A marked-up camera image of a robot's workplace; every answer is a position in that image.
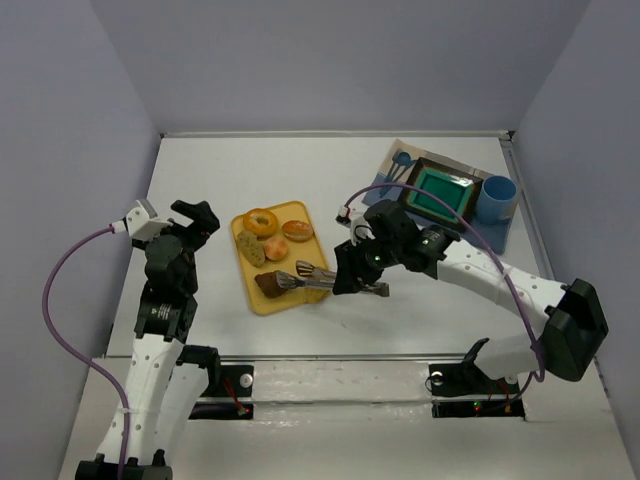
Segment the metal tongs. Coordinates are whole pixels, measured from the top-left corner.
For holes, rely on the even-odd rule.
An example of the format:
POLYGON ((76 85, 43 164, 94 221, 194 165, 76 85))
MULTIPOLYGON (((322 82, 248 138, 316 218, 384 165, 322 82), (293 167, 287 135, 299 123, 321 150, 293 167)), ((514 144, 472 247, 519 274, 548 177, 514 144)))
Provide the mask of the metal tongs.
MULTIPOLYGON (((275 272, 278 286, 285 290, 298 288, 310 288, 327 292, 334 292, 337 273, 317 267, 309 262, 298 260, 295 263, 296 274, 286 273, 281 270, 275 272)), ((390 287, 387 283, 377 282, 373 285, 358 285, 354 291, 345 291, 345 294, 369 294, 382 298, 390 296, 390 287)))

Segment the dark brown bread chunk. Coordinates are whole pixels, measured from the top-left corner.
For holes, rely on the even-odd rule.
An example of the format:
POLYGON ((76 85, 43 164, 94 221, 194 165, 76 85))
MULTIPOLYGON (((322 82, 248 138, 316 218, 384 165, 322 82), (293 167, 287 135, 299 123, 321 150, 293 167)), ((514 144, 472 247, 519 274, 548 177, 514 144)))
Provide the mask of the dark brown bread chunk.
POLYGON ((278 282, 279 270, 265 272, 257 274, 254 277, 254 282, 262 292, 262 294, 268 299, 275 299, 283 296, 286 292, 291 290, 290 285, 281 286, 278 282))

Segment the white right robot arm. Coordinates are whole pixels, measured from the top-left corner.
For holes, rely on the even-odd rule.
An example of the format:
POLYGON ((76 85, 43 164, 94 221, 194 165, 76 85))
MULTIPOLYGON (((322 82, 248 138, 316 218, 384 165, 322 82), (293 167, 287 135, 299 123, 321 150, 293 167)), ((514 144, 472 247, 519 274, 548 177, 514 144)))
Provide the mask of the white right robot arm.
POLYGON ((336 220, 350 237, 334 249, 334 294, 360 293, 385 269, 400 265, 472 292, 523 321, 522 335, 473 344, 455 370, 466 380, 538 373, 577 382, 608 335, 596 289, 585 280, 566 284, 504 264, 450 229, 419 227, 391 200, 362 214, 342 206, 336 220))

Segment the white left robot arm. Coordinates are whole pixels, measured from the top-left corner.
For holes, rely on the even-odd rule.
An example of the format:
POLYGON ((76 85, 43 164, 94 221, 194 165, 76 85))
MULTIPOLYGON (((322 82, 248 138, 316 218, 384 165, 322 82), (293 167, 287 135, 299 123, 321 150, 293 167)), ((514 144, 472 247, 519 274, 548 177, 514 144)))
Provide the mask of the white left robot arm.
POLYGON ((133 351, 120 401, 96 456, 78 479, 170 479, 171 458, 196 401, 221 376, 218 351, 187 342, 197 310, 195 253, 220 223, 205 202, 175 201, 190 219, 163 219, 141 199, 114 223, 145 255, 133 351))

